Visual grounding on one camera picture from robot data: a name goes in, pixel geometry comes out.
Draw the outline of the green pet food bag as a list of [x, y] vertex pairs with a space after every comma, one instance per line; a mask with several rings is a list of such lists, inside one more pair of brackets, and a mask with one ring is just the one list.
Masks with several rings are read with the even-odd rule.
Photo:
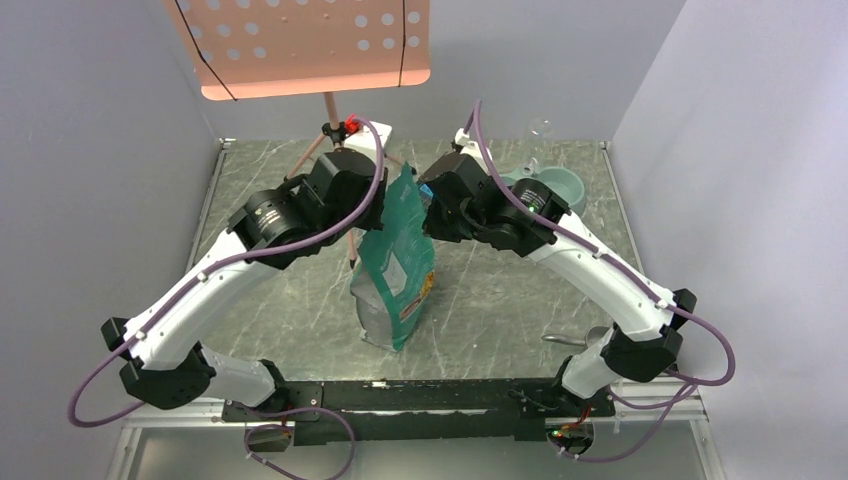
[[359, 265], [349, 284], [362, 340], [399, 352], [418, 324], [435, 280], [433, 241], [423, 233], [422, 192], [406, 164], [387, 187], [383, 228], [358, 246]]

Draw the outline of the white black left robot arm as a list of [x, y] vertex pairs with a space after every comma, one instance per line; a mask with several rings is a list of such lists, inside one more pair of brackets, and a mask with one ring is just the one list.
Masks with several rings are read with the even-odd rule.
[[385, 190], [374, 160], [339, 147], [320, 155], [310, 172], [252, 194], [163, 298], [131, 319], [102, 325], [107, 347], [125, 360], [126, 392], [162, 410], [199, 397], [284, 410], [289, 391], [273, 362], [233, 358], [201, 339], [228, 306], [297, 259], [318, 254], [352, 228], [381, 229]]

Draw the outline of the metal food scoop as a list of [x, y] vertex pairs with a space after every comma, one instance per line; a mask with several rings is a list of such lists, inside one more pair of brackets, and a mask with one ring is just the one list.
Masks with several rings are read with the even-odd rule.
[[579, 347], [582, 349], [587, 349], [596, 341], [602, 339], [607, 332], [610, 330], [609, 327], [604, 326], [595, 326], [590, 328], [583, 337], [578, 336], [569, 336], [565, 334], [556, 334], [556, 333], [547, 333], [541, 336], [542, 341], [556, 343], [561, 345]]

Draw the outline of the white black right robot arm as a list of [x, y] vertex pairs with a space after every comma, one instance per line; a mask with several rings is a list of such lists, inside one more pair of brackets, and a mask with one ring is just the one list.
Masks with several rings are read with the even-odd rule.
[[450, 152], [419, 179], [428, 203], [424, 233], [436, 240], [475, 240], [511, 251], [559, 274], [613, 320], [605, 335], [569, 357], [557, 379], [566, 396], [587, 400], [620, 380], [647, 383], [675, 364], [684, 320], [672, 312], [678, 298], [649, 282], [608, 250], [580, 216], [542, 181], [525, 177], [501, 191], [480, 162]]

